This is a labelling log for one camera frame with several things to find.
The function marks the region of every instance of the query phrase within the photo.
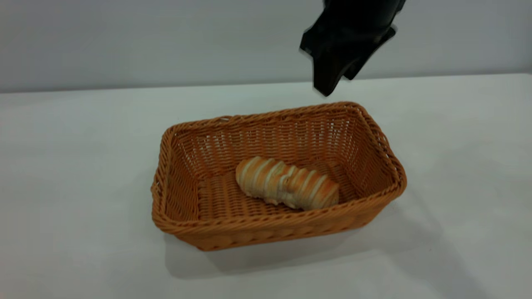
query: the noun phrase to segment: basket rim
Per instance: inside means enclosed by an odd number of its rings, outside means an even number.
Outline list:
[[[220,128],[224,126],[234,125],[236,123],[249,123],[253,119],[253,122],[268,120],[278,120],[279,117],[290,117],[300,114],[323,113],[327,110],[334,109],[350,109],[357,110],[357,117],[363,122],[361,129],[366,131],[366,134],[370,137],[372,146],[377,150],[380,158],[384,159],[393,175],[393,183],[374,194],[359,198],[356,201],[350,201],[326,209],[303,211],[299,213],[289,213],[281,215],[256,215],[256,216],[241,216],[233,218],[211,219],[211,220],[187,220],[177,221],[170,219],[166,213],[166,192],[165,188],[160,184],[161,180],[157,179],[157,175],[160,175],[161,179],[168,179],[168,164],[166,168],[163,165],[163,161],[170,160],[167,148],[164,148],[161,144],[161,152],[159,155],[159,165],[157,172],[154,176],[154,181],[151,186],[152,192],[152,219],[157,227],[164,232],[173,235],[197,235],[197,234],[218,234],[228,231],[243,231],[243,230],[256,230],[256,229],[269,229],[269,228],[286,228],[294,227],[298,225],[312,225],[312,223],[323,222],[328,219],[338,219],[339,217],[349,216],[351,212],[359,211],[362,209],[382,209],[393,199],[399,197],[406,189],[406,175],[403,166],[392,152],[388,139],[381,131],[380,127],[375,123],[373,118],[367,113],[364,107],[354,102],[335,102],[325,103],[319,105],[311,105],[305,107],[297,107],[291,109],[283,109],[267,113],[248,114],[248,115],[234,115],[234,116],[221,116],[212,119],[205,119],[199,121],[190,121],[180,124],[176,124],[168,128],[164,136],[178,135],[182,131],[191,131],[198,128],[210,127]]]

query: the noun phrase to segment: bread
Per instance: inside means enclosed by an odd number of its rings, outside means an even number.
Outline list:
[[[259,156],[237,166],[236,181],[247,196],[292,209],[323,209],[337,204],[339,198],[339,184],[327,175]]]

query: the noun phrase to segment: rectangular basket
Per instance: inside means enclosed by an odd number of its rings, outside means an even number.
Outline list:
[[[247,197],[240,161],[272,157],[340,184],[340,203],[292,210]],[[368,224],[406,188],[406,176],[366,110],[340,102],[181,123],[163,135],[152,218],[204,251],[332,234]]]

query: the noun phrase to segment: white table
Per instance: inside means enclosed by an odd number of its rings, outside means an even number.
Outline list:
[[[356,101],[406,169],[368,226],[204,253],[158,230],[172,124]],[[0,298],[530,298],[532,76],[0,95]]]

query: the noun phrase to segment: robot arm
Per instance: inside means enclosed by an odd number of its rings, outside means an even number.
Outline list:
[[[369,57],[395,35],[392,21],[405,0],[324,0],[300,48],[313,59],[314,88],[330,95],[342,76],[352,80]]]

